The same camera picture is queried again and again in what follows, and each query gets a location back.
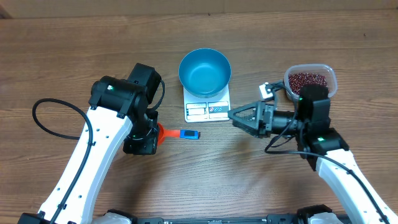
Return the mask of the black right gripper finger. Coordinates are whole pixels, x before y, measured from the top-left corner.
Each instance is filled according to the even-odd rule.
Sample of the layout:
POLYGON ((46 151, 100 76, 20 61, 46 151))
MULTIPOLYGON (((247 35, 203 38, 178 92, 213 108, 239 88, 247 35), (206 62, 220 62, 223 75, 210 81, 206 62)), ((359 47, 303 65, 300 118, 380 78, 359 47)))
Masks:
POLYGON ((250 134, 255 138, 259 138, 259 129, 256 123, 254 124, 247 124, 245 122, 241 123, 239 121, 233 120, 233 126, 236 128, 241 129, 242 131, 250 134))
POLYGON ((228 111, 228 117, 238 122, 255 122, 257 120, 258 102, 237 107, 228 111))

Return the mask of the red measuring scoop blue handle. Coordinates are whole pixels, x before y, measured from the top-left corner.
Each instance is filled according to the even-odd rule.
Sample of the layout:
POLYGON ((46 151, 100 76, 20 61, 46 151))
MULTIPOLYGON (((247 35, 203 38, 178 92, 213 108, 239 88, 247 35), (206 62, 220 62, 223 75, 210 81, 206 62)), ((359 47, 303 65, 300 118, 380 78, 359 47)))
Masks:
POLYGON ((157 145, 161 145, 166 138, 180 138, 180 139, 192 139, 198 140, 200 138, 200 132, 188 129, 165 129, 160 123, 157 123, 159 127, 159 137, 157 145))

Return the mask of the clear plastic food container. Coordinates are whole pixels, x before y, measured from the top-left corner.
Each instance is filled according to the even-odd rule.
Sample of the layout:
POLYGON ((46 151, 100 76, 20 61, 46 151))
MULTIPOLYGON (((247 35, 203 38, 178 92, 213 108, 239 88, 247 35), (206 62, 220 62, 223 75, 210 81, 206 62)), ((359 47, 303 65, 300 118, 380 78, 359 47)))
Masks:
POLYGON ((288 75, 293 74, 293 73, 317 73, 320 75, 325 76, 327 84, 328 84, 328 97, 331 98, 337 91, 338 89, 338 83, 336 80, 336 75, 333 69, 325 64, 319 64, 319 63, 312 63, 312 64, 301 64, 301 65, 294 65, 290 67, 284 75, 284 84, 285 86, 290 90, 286 91, 286 95, 288 99, 293 100, 293 99, 298 99, 299 94, 296 95, 293 93, 289 87, 289 81, 288 81, 288 75))

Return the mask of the white digital kitchen scale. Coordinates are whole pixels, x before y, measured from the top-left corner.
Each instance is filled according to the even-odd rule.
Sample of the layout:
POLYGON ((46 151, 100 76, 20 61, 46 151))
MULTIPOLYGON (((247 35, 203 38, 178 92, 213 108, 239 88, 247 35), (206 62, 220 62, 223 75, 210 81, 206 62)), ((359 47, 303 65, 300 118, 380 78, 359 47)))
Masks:
POLYGON ((231 109, 229 86, 211 98, 194 96, 183 89, 184 119, 187 123, 228 121, 231 109))

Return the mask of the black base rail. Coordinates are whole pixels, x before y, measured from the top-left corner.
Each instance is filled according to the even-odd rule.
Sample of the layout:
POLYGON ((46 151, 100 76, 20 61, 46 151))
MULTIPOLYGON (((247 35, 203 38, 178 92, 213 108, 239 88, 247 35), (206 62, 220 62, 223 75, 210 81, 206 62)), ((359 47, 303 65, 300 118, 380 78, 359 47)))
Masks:
POLYGON ((93 223, 131 224, 300 224, 300 223, 344 223, 351 220, 347 215, 336 215, 326 205, 314 205, 297 210, 297 213, 269 214, 264 217, 234 218, 138 218, 130 213, 110 209, 103 216, 93 219, 93 223))

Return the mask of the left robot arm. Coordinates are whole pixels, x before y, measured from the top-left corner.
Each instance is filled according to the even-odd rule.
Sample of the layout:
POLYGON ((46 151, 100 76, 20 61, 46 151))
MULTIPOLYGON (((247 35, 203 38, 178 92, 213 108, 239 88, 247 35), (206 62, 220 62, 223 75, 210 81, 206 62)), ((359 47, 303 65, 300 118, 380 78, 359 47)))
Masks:
POLYGON ((121 147, 126 154, 155 154, 159 127, 150 108, 158 87, 155 68, 138 63, 127 79, 104 76, 91 88, 81 136, 63 174, 37 213, 23 213, 19 223, 137 223, 127 212, 108 210, 94 218, 98 193, 121 147))

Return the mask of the red beans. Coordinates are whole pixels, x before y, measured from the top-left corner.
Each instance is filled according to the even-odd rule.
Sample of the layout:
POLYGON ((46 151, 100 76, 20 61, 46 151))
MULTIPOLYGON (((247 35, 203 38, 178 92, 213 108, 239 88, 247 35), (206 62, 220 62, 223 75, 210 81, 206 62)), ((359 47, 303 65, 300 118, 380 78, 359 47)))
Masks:
POLYGON ((293 73, 288 75, 289 87, 293 93, 298 95, 305 85, 322 85, 328 87, 325 76, 317 73, 293 73))

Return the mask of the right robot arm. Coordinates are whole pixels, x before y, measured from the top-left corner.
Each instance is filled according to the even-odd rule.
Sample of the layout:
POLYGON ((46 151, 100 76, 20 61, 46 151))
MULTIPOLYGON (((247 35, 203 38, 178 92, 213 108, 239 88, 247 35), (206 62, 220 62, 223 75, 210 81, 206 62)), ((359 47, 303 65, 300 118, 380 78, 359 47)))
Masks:
POLYGON ((277 110, 280 83, 260 86, 261 101, 228 111, 233 126, 255 138, 270 138, 264 151, 299 155, 328 184, 351 223, 397 223, 397 215, 383 202, 359 169, 348 143, 330 126, 328 88, 301 88, 294 111, 277 110))

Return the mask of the blue plastic bowl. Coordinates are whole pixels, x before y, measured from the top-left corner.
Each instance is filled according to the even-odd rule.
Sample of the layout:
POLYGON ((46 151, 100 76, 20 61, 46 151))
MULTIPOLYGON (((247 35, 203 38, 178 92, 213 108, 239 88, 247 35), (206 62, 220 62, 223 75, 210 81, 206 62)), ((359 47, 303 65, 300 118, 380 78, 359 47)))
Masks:
POLYGON ((199 98, 211 98, 228 86, 232 68, 220 51, 201 48, 184 56, 178 67, 178 76, 189 93, 199 98))

